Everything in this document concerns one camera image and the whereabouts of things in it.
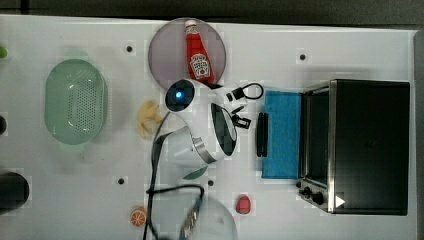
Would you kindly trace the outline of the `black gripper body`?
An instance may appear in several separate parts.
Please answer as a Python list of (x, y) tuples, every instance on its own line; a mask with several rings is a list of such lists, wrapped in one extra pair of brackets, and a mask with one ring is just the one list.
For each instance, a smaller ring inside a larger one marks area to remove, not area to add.
[(244, 106), (240, 106), (231, 112), (231, 120), (235, 127), (248, 129), (251, 124), (251, 120), (248, 118), (243, 118), (238, 115), (238, 113), (244, 109)]

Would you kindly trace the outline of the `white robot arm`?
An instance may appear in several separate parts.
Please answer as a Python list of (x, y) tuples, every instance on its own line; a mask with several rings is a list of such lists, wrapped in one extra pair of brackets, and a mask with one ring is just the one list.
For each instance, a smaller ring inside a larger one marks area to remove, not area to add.
[(167, 109), (178, 116), (188, 130), (192, 149), (203, 164), (231, 156), (236, 148), (236, 128), (248, 129), (251, 121), (237, 115), (247, 105), (242, 87), (219, 87), (191, 79), (173, 83), (165, 95)]

